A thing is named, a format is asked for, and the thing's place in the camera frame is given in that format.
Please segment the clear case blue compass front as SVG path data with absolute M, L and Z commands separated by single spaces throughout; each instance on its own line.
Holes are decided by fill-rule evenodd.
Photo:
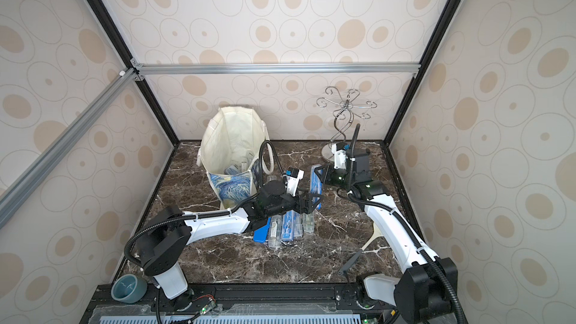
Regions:
M 288 211 L 283 215 L 280 239 L 282 242 L 291 242 L 295 237 L 295 212 Z

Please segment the clear case blue compass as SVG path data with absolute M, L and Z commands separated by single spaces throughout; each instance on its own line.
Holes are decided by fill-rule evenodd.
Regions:
M 295 212 L 288 211 L 283 215 L 280 239 L 282 242 L 291 242 L 295 237 Z
M 321 210 L 322 203 L 320 195 L 323 193 L 323 183 L 320 181 L 319 175 L 323 173 L 323 166 L 315 164 L 310 168 L 310 192 L 315 194 L 313 202 L 316 204 L 316 210 Z

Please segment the Starry Night canvas tote bag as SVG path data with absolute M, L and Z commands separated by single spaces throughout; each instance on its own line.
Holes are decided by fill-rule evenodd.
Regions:
M 197 163 L 222 209 L 231 209 L 254 195 L 263 175 L 272 174 L 275 159 L 260 164 L 260 147 L 269 139 L 266 123 L 254 109 L 226 106 L 208 121 Z

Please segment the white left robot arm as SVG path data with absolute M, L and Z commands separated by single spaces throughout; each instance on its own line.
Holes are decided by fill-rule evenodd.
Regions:
M 172 205 L 129 238 L 124 256 L 152 278 L 167 299 L 175 299 L 188 291 L 188 281 L 179 266 L 186 246 L 215 236 L 253 232 L 264 227 L 269 218 L 289 211 L 312 214 L 322 201 L 321 194 L 306 190 L 288 193 L 286 185 L 275 180 L 225 210 L 186 214 Z

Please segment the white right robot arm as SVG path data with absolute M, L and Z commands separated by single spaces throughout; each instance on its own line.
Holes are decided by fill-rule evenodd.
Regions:
M 371 274 L 363 286 L 369 299 L 396 307 L 406 323 L 423 323 L 454 314 L 467 318 L 458 298 L 458 269 L 439 257 L 409 225 L 386 186 L 371 175 L 370 153 L 350 144 L 333 144 L 334 162 L 318 169 L 325 186 L 342 190 L 346 198 L 373 221 L 394 252 L 402 276 Z

